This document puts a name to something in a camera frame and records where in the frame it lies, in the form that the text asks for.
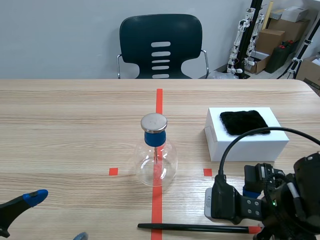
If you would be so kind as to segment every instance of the white wall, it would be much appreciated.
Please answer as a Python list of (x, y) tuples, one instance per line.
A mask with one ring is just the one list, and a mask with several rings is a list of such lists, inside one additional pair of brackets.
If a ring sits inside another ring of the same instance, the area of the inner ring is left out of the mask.
[[(0, 78), (117, 78), (121, 22), (160, 13), (200, 19), (203, 49), (214, 70), (228, 62), (238, 22), (250, 5), (251, 0), (2, 0)], [(123, 78), (138, 75), (135, 65), (121, 67)], [(185, 62), (182, 70), (192, 78), (203, 76), (204, 56)]]

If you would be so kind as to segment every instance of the glass flask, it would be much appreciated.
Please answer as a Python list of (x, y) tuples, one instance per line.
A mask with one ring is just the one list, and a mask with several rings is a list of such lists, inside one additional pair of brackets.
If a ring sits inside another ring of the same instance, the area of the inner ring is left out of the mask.
[(134, 150), (135, 173), (148, 186), (167, 186), (177, 172), (177, 151), (166, 136), (167, 125), (167, 118), (158, 113), (145, 115), (141, 120), (144, 139)]

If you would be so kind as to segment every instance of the metal cap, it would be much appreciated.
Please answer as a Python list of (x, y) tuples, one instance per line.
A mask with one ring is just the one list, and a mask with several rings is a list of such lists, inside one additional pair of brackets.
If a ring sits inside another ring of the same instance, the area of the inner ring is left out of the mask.
[(167, 127), (167, 118), (159, 113), (149, 113), (141, 119), (142, 129), (149, 134), (158, 134)]

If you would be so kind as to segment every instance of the black cloth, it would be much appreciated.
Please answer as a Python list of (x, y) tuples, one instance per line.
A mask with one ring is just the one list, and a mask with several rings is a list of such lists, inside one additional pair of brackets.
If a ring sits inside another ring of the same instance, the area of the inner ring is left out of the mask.
[[(225, 111), (220, 114), (220, 119), (230, 135), (241, 135), (253, 129), (268, 127), (266, 121), (256, 110), (250, 111)], [(264, 131), (259, 134), (270, 134)]]

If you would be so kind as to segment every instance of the wooden table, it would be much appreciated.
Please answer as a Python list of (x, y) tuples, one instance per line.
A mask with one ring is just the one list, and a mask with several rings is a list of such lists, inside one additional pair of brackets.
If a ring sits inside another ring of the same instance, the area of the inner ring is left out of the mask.
[[(144, 134), (142, 116), (155, 112), (157, 88), (179, 159), (174, 182), (163, 189), (164, 223), (211, 224), (203, 211), (214, 179), (204, 168), (215, 175), (219, 163), (210, 162), (204, 133), (209, 107), (271, 107), (283, 127), (320, 139), (320, 98), (299, 80), (0, 80), (0, 202), (49, 191), (11, 225), (11, 240), (72, 240), (83, 231), (90, 240), (150, 239), (137, 224), (151, 222), (152, 188), (135, 176), (133, 149)], [(289, 173), (319, 148), (287, 135), (275, 167)], [(224, 167), (239, 192), (245, 164)], [(252, 236), (163, 232), (164, 240), (214, 238)]]

